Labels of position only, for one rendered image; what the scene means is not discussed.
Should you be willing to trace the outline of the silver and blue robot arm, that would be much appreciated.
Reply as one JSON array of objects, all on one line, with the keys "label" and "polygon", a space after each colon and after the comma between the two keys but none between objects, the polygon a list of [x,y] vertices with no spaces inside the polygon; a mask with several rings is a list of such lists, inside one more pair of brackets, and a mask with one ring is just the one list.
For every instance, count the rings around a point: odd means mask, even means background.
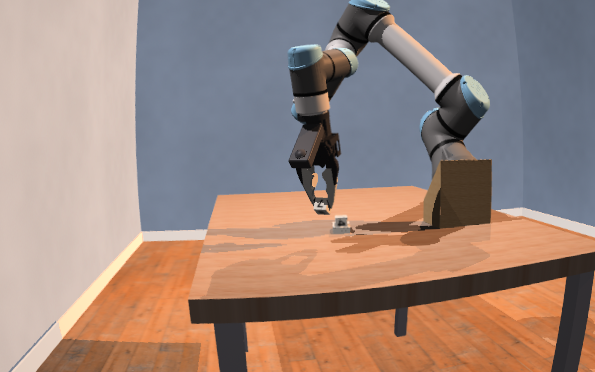
[{"label": "silver and blue robot arm", "polygon": [[[432,162],[432,178],[441,160],[477,160],[463,140],[490,107],[486,91],[472,77],[451,73],[395,24],[389,10],[384,0],[351,0],[325,51],[319,45],[289,49],[293,117],[298,121],[297,114],[326,113],[343,79],[356,72],[359,53],[368,42],[378,42],[434,93],[440,106],[428,111],[420,122],[421,138]],[[322,124],[301,123],[304,125],[289,163],[292,168],[311,168],[324,128]]]}]

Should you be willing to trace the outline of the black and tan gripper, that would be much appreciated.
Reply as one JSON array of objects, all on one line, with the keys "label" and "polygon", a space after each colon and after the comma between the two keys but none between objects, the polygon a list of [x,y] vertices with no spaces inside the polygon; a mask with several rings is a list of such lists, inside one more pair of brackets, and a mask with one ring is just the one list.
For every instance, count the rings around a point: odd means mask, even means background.
[{"label": "black and tan gripper", "polygon": [[[326,119],[326,117],[328,117],[328,118]],[[298,174],[300,182],[303,185],[312,205],[314,206],[314,202],[315,202],[315,198],[316,198],[316,196],[314,194],[314,190],[315,190],[315,187],[318,182],[318,174],[315,173],[314,166],[320,166],[321,168],[324,168],[325,164],[326,164],[326,169],[322,172],[322,178],[326,182],[326,192],[328,195],[327,202],[328,202],[330,209],[332,209],[334,201],[335,201],[337,182],[338,182],[337,176],[338,176],[338,172],[339,172],[339,164],[335,157],[336,156],[339,157],[341,155],[339,141],[338,141],[339,150],[337,149],[337,140],[339,140],[339,134],[331,132],[329,110],[326,113],[323,113],[320,115],[314,115],[314,116],[300,116],[299,114],[297,114],[297,118],[298,118],[298,121],[306,122],[306,124],[322,124],[323,128],[325,130],[312,167],[311,168],[296,168],[296,172]],[[321,120],[321,119],[324,119],[324,120]],[[307,122],[307,121],[315,121],[315,122]],[[315,174],[315,176],[314,176],[314,174]]]}]

